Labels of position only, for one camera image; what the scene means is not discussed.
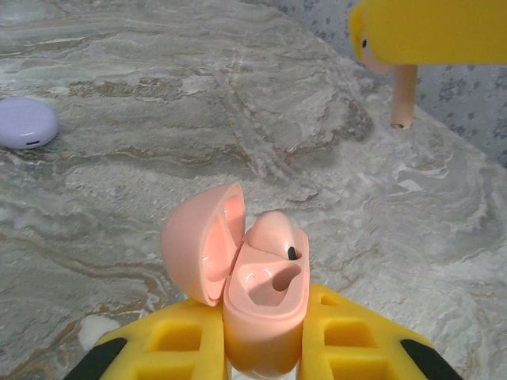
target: wallpaper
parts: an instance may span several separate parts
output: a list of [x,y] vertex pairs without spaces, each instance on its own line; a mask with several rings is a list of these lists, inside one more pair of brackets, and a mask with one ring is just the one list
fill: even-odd
[[[347,20],[359,0],[256,2],[270,2],[338,52],[355,59]],[[389,77],[376,77],[390,81]],[[507,167],[507,66],[422,66],[417,104]]]

